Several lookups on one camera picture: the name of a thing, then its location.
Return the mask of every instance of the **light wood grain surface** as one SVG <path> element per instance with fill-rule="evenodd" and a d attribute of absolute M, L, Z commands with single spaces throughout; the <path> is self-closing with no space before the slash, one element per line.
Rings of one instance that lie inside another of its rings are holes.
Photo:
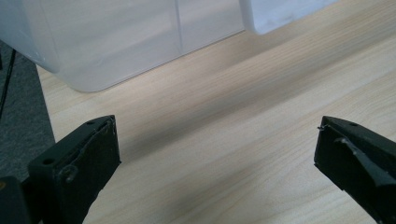
<path fill-rule="evenodd" d="M 57 141 L 116 115 L 122 164 L 85 223 L 375 223 L 313 159 L 324 115 L 396 140 L 393 0 L 341 0 L 105 91 L 39 73 Z"/>

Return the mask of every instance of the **black cable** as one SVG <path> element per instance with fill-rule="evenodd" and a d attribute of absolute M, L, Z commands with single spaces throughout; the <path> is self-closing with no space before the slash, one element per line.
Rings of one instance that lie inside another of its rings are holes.
<path fill-rule="evenodd" d="M 1 95 L 1 101 L 0 101 L 0 120 L 3 115 L 3 108 L 7 98 L 8 84 L 9 84 L 9 80 L 11 79 L 12 67 L 14 66 L 14 62 L 15 62 L 15 53 L 16 50 L 13 49 L 11 53 L 11 59 L 9 60 L 6 81 L 3 86 L 3 93 Z"/>

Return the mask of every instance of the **white plastic container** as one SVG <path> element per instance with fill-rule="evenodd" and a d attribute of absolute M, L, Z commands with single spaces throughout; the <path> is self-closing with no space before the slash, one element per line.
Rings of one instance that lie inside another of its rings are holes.
<path fill-rule="evenodd" d="M 245 28 L 264 35 L 337 0 L 240 0 Z"/>
<path fill-rule="evenodd" d="M 100 91 L 244 24 L 264 34 L 333 1 L 0 0 L 0 39 L 71 88 Z"/>

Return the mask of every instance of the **screw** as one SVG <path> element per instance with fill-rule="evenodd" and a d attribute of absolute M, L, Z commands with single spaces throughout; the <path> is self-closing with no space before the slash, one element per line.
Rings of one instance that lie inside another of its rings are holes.
<path fill-rule="evenodd" d="M 0 190 L 4 189 L 6 187 L 6 182 L 0 182 Z"/>

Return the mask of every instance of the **gray fabric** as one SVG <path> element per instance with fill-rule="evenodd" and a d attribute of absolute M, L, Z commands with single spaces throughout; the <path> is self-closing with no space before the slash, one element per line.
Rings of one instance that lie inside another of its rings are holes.
<path fill-rule="evenodd" d="M 3 70 L 0 94 L 6 80 L 12 49 L 0 41 Z M 54 144 L 50 118 L 35 64 L 17 52 L 0 120 L 0 176 L 28 176 L 30 160 Z"/>

